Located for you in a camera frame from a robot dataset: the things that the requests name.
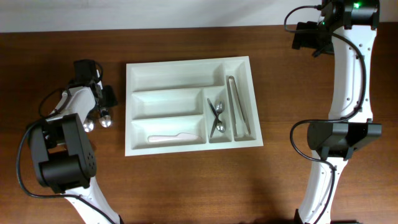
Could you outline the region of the metal tongs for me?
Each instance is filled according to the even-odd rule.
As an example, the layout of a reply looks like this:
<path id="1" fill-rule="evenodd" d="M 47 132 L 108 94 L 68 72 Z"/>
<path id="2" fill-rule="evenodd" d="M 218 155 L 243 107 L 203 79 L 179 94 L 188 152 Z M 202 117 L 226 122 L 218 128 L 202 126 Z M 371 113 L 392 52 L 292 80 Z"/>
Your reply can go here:
<path id="1" fill-rule="evenodd" d="M 249 136 L 251 134 L 251 128 L 245 112 L 244 106 L 241 103 L 238 87 L 236 84 L 235 77 L 228 77 L 228 97 L 231 109 L 231 120 L 233 123 L 234 137 Z"/>

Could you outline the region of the pink plastic knife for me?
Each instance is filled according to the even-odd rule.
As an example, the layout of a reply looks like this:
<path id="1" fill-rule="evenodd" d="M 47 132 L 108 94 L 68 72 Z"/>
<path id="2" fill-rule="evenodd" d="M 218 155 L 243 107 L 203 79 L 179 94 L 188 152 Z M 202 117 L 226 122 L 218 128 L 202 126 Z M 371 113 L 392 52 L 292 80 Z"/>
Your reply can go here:
<path id="1" fill-rule="evenodd" d="M 196 141 L 200 140 L 201 137 L 191 133 L 179 133 L 174 136 L 170 135 L 152 135 L 147 138 L 149 142 L 167 142 L 167 141 Z"/>

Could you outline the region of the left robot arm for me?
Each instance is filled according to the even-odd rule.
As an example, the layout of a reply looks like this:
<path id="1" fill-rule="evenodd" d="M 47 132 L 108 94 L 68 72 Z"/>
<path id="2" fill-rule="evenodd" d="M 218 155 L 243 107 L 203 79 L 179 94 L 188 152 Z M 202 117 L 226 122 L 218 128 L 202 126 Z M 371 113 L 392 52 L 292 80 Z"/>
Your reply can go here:
<path id="1" fill-rule="evenodd" d="M 109 109 L 118 101 L 111 86 L 103 85 L 103 68 L 91 59 L 73 63 L 75 77 L 59 89 L 60 101 L 47 116 L 28 125 L 22 142 L 29 145 L 38 183 L 52 195 L 71 203 L 85 223 L 122 223 L 106 201 L 96 180 L 95 150 L 88 132 L 98 121 L 112 125 Z"/>

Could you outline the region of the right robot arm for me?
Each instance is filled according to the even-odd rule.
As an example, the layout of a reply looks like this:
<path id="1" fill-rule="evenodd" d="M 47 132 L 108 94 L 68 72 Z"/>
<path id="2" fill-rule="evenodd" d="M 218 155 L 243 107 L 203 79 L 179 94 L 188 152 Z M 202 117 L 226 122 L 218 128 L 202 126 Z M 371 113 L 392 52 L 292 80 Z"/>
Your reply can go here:
<path id="1" fill-rule="evenodd" d="M 382 134 L 374 123 L 369 84 L 371 54 L 379 25 L 379 1 L 322 1 L 316 22 L 299 22 L 293 49 L 314 49 L 313 56 L 333 55 L 333 99 L 327 119 L 305 119 L 311 155 L 292 147 L 311 161 L 304 200 L 295 211 L 294 223 L 331 223 L 331 206 L 339 178 L 353 154 Z"/>

